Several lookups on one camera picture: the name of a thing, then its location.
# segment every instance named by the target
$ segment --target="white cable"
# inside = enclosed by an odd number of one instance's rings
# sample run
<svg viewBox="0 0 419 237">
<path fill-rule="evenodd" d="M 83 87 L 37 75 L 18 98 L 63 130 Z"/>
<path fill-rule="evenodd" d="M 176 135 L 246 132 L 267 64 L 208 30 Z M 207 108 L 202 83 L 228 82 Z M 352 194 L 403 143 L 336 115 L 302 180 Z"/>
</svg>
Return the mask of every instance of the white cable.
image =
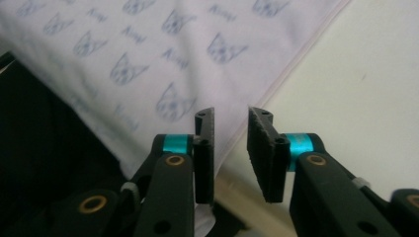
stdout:
<svg viewBox="0 0 419 237">
<path fill-rule="evenodd" d="M 139 189 L 138 186 L 133 182 L 125 182 L 121 187 L 121 192 L 124 190 L 128 190 L 132 193 L 133 198 L 133 206 L 135 211 L 139 211 L 141 207 L 141 200 L 139 199 Z"/>
<path fill-rule="evenodd" d="M 357 177 L 355 179 L 352 180 L 352 182 L 354 183 L 354 185 L 357 187 L 357 189 L 361 189 L 363 186 L 367 186 L 368 188 L 371 187 L 370 182 L 364 180 L 361 177 Z"/>
</svg>

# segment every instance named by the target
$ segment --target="black plastic part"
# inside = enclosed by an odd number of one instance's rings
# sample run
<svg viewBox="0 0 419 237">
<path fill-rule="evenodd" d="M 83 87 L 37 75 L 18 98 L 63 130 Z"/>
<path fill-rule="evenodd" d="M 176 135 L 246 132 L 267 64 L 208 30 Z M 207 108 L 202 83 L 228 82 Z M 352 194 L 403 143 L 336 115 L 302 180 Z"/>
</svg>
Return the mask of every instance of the black plastic part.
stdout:
<svg viewBox="0 0 419 237">
<path fill-rule="evenodd" d="M 155 164 L 164 154 L 163 146 L 165 136 L 165 134 L 158 134 L 154 137 L 150 154 L 148 154 L 144 163 L 142 163 L 141 167 L 139 167 L 135 175 L 130 179 L 130 182 L 137 184 L 141 199 L 147 195 L 151 176 L 154 174 Z"/>
<path fill-rule="evenodd" d="M 362 188 L 360 188 L 360 191 L 382 215 L 386 216 L 386 212 L 388 209 L 388 202 L 386 200 L 382 199 L 367 186 L 363 186 Z"/>
<path fill-rule="evenodd" d="M 213 108 L 195 114 L 194 169 L 196 203 L 213 205 Z"/>
<path fill-rule="evenodd" d="M 249 108 L 247 150 L 259 187 L 266 202 L 282 202 L 290 142 L 272 126 L 274 116 L 264 110 Z"/>
<path fill-rule="evenodd" d="M 399 236 L 341 165 L 322 153 L 298 158 L 290 213 L 300 237 Z"/>
<path fill-rule="evenodd" d="M 168 165 L 171 156 L 184 162 Z M 194 236 L 192 172 L 192 159 L 184 154 L 166 154 L 157 161 L 133 236 Z"/>
<path fill-rule="evenodd" d="M 92 213 L 84 213 L 80 211 L 80 206 L 87 198 L 103 197 L 105 205 Z M 98 205 L 95 201 L 87 202 L 87 208 L 93 208 Z M 51 230 L 51 236 L 60 237 L 99 237 L 113 236 L 113 231 L 109 228 L 109 224 L 115 210 L 118 206 L 118 196 L 116 193 L 108 190 L 93 190 L 88 193 L 79 195 L 62 211 L 54 220 Z"/>
<path fill-rule="evenodd" d="M 419 236 L 419 190 L 395 191 L 387 218 L 402 236 Z"/>
<path fill-rule="evenodd" d="M 310 137 L 311 143 L 313 144 L 313 151 L 328 154 L 320 136 L 316 133 L 307 133 L 307 135 Z"/>
</svg>

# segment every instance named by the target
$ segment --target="white table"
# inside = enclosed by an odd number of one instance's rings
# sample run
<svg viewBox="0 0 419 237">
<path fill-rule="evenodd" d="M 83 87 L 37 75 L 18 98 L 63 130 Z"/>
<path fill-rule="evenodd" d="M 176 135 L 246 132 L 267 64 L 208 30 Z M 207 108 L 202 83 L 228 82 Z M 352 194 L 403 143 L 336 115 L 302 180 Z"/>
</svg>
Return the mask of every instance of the white table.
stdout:
<svg viewBox="0 0 419 237">
<path fill-rule="evenodd" d="M 315 132 L 328 152 L 389 200 L 419 189 L 419 2 L 353 1 L 269 101 L 278 132 Z M 216 180 L 216 198 L 266 236 L 294 236 L 287 201 L 265 204 L 246 134 Z"/>
</svg>

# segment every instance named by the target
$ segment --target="cat face print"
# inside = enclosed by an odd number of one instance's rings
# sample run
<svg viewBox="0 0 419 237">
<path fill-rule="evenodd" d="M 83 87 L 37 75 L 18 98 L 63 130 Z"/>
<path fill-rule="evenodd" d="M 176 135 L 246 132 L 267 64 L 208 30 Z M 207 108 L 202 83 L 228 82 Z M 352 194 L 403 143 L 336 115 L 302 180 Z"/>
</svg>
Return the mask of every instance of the cat face print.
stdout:
<svg viewBox="0 0 419 237">
<path fill-rule="evenodd" d="M 265 18 L 275 17 L 281 10 L 283 10 L 289 2 L 280 2 L 274 0 L 257 0 L 253 5 L 253 12 L 256 15 Z"/>
<path fill-rule="evenodd" d="M 111 80 L 119 85 L 123 86 L 134 78 L 138 77 L 141 73 L 148 69 L 148 66 L 133 66 L 129 63 L 126 53 L 115 65 L 111 71 Z"/>
<path fill-rule="evenodd" d="M 73 52 L 77 56 L 86 57 L 104 46 L 107 42 L 103 40 L 93 40 L 90 32 L 86 33 L 74 46 Z"/>
<path fill-rule="evenodd" d="M 237 57 L 247 46 L 228 44 L 221 34 L 216 35 L 207 52 L 212 60 L 218 64 L 225 64 Z"/>
<path fill-rule="evenodd" d="M 178 95 L 173 83 L 171 83 L 158 101 L 156 112 L 162 119 L 175 122 L 180 120 L 194 103 L 195 100 L 184 99 Z"/>
<path fill-rule="evenodd" d="M 136 15 L 149 6 L 153 5 L 156 0 L 128 0 L 123 7 L 123 11 L 130 15 Z"/>
<path fill-rule="evenodd" d="M 43 32 L 48 36 L 53 36 L 70 26 L 73 21 L 62 21 L 59 14 L 56 14 L 43 27 Z"/>
<path fill-rule="evenodd" d="M 177 35 L 185 24 L 195 19 L 195 16 L 179 16 L 175 11 L 173 11 L 161 29 L 169 35 Z"/>
<path fill-rule="evenodd" d="M 19 17 L 28 17 L 34 12 L 43 8 L 45 4 L 39 3 L 37 0 L 27 0 L 16 12 Z"/>
</svg>

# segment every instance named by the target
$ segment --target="printed cloth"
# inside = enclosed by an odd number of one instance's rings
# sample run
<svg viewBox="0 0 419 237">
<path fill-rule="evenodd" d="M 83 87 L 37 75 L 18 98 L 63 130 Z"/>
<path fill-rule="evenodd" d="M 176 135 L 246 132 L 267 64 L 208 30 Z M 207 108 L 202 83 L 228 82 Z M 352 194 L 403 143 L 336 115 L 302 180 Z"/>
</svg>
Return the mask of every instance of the printed cloth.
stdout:
<svg viewBox="0 0 419 237">
<path fill-rule="evenodd" d="M 264 104 L 348 1 L 0 0 L 0 40 L 128 178 L 157 133 L 194 133 L 194 113 L 215 107 L 217 171 L 248 105 Z M 202 213 L 197 235 L 213 223 Z"/>
</svg>

